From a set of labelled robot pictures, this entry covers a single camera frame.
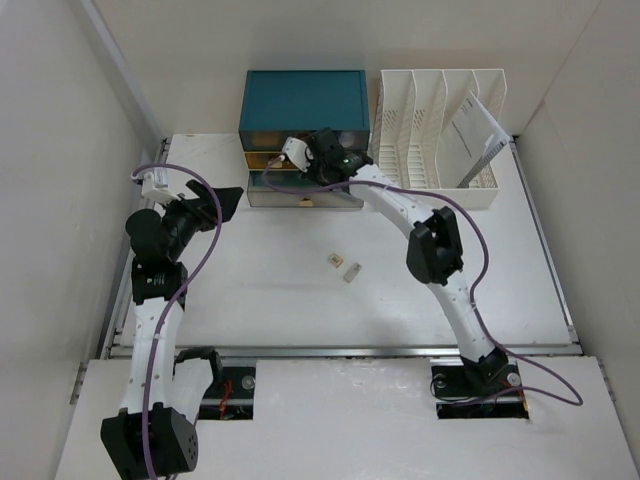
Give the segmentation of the teal drawer organizer box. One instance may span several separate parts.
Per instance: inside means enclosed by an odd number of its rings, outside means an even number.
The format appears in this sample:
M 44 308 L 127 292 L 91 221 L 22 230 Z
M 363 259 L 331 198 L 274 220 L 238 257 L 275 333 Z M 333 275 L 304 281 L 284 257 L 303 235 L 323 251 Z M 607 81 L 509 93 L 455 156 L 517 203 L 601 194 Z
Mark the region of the teal drawer organizer box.
M 250 70 L 246 74 L 238 134 L 254 208 L 359 209 L 363 202 L 345 193 L 307 197 L 270 189 L 262 171 L 285 141 L 303 139 L 330 127 L 349 152 L 365 153 L 370 141 L 366 74 L 362 70 Z

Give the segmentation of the small yellow eraser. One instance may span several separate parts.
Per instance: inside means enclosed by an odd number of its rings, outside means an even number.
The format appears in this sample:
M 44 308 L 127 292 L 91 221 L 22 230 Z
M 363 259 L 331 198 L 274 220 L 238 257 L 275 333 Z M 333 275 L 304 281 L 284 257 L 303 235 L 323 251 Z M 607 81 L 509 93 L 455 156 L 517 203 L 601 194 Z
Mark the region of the small yellow eraser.
M 339 268 L 344 262 L 343 258 L 337 254 L 331 254 L 328 261 L 335 268 Z

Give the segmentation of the silver staple box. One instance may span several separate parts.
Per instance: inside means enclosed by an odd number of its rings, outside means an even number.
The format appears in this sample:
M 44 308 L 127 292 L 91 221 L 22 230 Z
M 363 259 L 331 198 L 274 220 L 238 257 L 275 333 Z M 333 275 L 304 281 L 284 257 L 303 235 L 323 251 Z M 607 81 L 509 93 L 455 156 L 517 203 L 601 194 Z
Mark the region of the silver staple box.
M 361 270 L 362 270 L 362 266 L 359 263 L 352 264 L 347 270 L 347 272 L 344 274 L 343 280 L 346 283 L 351 283 L 356 278 L 356 276 L 360 273 Z

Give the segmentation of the white spiral manual booklet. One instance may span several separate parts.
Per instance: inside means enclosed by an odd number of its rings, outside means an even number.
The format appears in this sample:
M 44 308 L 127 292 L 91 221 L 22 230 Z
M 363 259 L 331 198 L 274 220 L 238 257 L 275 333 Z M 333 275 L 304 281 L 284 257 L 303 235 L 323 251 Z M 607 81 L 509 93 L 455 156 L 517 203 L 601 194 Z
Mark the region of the white spiral manual booklet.
M 468 188 L 511 137 L 469 91 L 442 130 L 436 167 L 442 188 Z

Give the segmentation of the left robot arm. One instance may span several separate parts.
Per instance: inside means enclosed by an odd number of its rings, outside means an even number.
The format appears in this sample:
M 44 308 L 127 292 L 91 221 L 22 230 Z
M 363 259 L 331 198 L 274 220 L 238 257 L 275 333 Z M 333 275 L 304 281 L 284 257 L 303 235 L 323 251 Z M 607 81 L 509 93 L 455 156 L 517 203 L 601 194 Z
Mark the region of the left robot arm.
M 231 220 L 244 191 L 207 189 L 196 180 L 186 186 L 193 198 L 160 189 L 151 196 L 164 211 L 140 209 L 125 224 L 134 253 L 136 332 L 124 397 L 100 431 L 123 479 L 173 479 L 193 471 L 201 402 L 223 387 L 223 367 L 214 348 L 176 350 L 189 283 L 179 258 L 195 234 Z

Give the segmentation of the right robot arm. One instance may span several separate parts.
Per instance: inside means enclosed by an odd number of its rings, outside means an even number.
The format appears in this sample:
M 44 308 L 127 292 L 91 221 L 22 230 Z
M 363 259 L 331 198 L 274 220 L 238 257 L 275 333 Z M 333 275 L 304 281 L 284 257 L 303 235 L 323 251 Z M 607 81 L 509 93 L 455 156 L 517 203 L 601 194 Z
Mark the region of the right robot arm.
M 402 191 L 365 153 L 347 151 L 329 128 L 303 139 L 290 137 L 284 154 L 301 176 L 327 189 L 346 189 L 373 206 L 408 241 L 406 265 L 439 303 L 457 341 L 463 381 L 462 396 L 493 397 L 504 386 L 508 357 L 479 319 L 476 302 L 463 274 L 463 246 L 452 203 L 435 208 Z

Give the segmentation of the white file rack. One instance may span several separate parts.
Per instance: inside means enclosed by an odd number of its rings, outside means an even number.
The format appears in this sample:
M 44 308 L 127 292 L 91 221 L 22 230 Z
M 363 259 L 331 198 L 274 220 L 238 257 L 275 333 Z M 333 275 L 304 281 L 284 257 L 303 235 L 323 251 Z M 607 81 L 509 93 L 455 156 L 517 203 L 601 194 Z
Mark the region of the white file rack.
M 390 179 L 411 190 L 453 198 L 471 210 L 485 210 L 499 186 L 486 165 L 465 185 L 467 150 L 451 125 L 471 103 L 497 120 L 507 82 L 502 69 L 387 69 L 381 72 L 378 104 L 369 153 Z

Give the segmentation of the aluminium table rail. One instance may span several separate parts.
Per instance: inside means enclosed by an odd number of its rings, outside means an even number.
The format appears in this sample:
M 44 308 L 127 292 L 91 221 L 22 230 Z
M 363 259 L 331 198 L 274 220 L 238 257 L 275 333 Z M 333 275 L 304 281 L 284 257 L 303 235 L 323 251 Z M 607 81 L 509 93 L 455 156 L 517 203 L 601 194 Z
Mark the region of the aluminium table rail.
M 448 347 L 372 347 L 372 348 L 320 348 L 320 347 L 217 347 L 224 358 L 243 359 L 291 359 L 291 358 L 413 358 L 458 357 L 457 348 Z M 510 347 L 523 356 L 582 356 L 578 343 L 552 346 Z

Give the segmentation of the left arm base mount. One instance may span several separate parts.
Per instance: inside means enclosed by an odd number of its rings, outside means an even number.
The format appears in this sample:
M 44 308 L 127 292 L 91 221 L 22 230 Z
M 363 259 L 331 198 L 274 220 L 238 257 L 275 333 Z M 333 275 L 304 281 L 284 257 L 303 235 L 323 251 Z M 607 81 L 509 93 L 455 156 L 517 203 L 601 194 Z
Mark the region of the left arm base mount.
M 203 392 L 197 420 L 252 420 L 256 387 L 256 364 L 241 360 L 223 360 L 213 347 L 194 347 L 182 350 L 174 360 L 173 373 L 180 365 L 206 362 L 213 378 Z

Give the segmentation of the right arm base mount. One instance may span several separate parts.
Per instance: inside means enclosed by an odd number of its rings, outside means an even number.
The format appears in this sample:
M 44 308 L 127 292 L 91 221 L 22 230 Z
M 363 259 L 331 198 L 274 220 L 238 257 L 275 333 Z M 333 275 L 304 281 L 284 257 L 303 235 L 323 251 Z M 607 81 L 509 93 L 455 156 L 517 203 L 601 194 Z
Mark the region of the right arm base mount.
M 484 382 L 458 358 L 436 358 L 430 362 L 430 392 L 436 400 L 439 420 L 518 419 L 528 420 L 529 410 L 515 359 L 510 358 L 496 379 Z

